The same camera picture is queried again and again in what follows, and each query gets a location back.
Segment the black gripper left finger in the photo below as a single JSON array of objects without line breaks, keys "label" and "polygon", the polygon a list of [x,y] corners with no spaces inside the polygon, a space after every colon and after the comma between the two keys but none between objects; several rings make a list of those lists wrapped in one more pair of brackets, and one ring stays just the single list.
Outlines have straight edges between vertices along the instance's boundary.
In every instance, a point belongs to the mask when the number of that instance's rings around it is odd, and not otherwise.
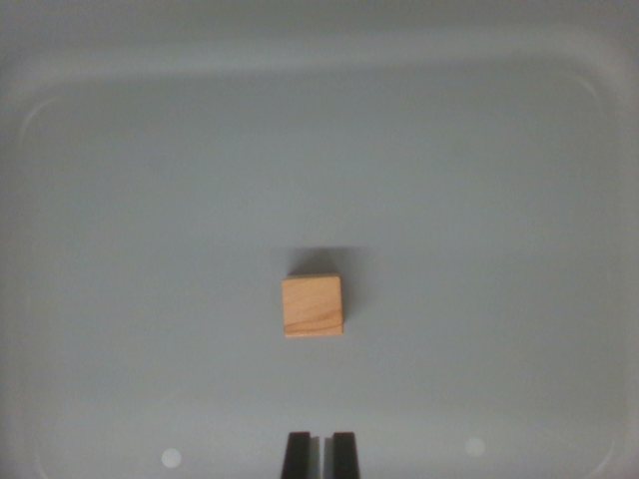
[{"label": "black gripper left finger", "polygon": [[281,479],[318,479],[320,477],[320,440],[308,431],[288,436]]}]

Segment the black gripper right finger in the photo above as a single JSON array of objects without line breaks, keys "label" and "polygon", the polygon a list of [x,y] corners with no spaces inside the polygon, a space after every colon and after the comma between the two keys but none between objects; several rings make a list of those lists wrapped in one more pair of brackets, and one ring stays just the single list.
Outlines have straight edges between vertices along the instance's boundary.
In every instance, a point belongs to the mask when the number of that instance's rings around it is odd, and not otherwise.
[{"label": "black gripper right finger", "polygon": [[336,432],[324,440],[323,477],[360,478],[356,438],[353,432]]}]

